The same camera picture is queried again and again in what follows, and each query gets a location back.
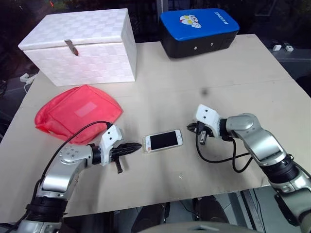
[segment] white storage box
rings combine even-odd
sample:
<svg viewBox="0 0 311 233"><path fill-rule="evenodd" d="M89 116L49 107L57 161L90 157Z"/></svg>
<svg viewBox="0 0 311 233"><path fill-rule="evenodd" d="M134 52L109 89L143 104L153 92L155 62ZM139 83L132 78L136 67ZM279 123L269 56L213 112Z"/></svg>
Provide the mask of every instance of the white storage box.
<svg viewBox="0 0 311 233"><path fill-rule="evenodd" d="M47 15L18 47L56 86L135 81L127 9Z"/></svg>

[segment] white smartphone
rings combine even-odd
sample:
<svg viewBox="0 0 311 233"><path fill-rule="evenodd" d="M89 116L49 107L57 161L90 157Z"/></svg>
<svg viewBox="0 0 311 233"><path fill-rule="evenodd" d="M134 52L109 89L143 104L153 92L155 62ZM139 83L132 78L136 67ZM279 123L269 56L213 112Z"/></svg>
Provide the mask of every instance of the white smartphone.
<svg viewBox="0 0 311 233"><path fill-rule="evenodd" d="M157 133L145 137L146 151L177 147L183 144L180 130L173 130L165 133Z"/></svg>

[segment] pink bag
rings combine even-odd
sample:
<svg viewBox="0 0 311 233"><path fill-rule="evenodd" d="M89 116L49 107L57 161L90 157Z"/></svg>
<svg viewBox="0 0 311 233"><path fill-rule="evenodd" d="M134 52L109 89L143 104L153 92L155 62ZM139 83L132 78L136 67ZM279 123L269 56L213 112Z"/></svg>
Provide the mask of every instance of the pink bag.
<svg viewBox="0 0 311 233"><path fill-rule="evenodd" d="M54 137L67 140L87 124L98 120L113 123L121 113L119 104L105 92L83 85L70 89L46 103L35 116L35 127ZM92 125L70 142L86 144L105 129L105 124Z"/></svg>

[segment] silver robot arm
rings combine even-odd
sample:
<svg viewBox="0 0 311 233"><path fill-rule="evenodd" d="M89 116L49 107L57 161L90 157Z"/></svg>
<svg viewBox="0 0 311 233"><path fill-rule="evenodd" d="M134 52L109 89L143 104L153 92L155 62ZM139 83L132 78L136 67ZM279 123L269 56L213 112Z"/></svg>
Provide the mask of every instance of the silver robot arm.
<svg viewBox="0 0 311 233"><path fill-rule="evenodd" d="M275 199L287 221L299 225L303 233L311 232L311 180L276 138L261 127L255 115L224 119L215 110L199 105L196 119L210 129L213 137L242 140L277 192Z"/></svg>
<svg viewBox="0 0 311 233"><path fill-rule="evenodd" d="M119 156L132 153L141 147L138 143L117 144L122 140L118 127L112 125L102 135L99 146L66 145L52 161L36 196L27 205L26 217L18 233L58 233L67 202L78 182L82 170L101 163L116 162L122 172Z"/></svg>

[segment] tabletop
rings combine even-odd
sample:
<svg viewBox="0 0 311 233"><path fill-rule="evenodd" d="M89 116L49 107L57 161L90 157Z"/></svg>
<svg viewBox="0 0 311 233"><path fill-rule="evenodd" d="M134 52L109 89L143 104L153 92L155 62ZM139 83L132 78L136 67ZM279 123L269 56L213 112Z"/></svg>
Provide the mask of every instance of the tabletop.
<svg viewBox="0 0 311 233"><path fill-rule="evenodd" d="M153 133L180 129L183 145L121 158L116 166L84 170L67 206L77 216L155 203L189 199L268 185L253 161L243 173L231 162L208 164L187 131L199 104L229 117L249 112L278 139L295 160L311 172L311 99L253 34L238 35L226 50L170 59L160 42L137 44L137 80L92 84L113 97L124 110L115 122L125 142L141 142ZM54 96L73 88L56 87L40 72L0 144L0 222L24 214L37 179L62 140L37 130L34 117ZM237 141L237 152L245 152ZM209 159L232 156L232 144L208 139L202 149ZM237 160L243 166L247 156Z"/></svg>

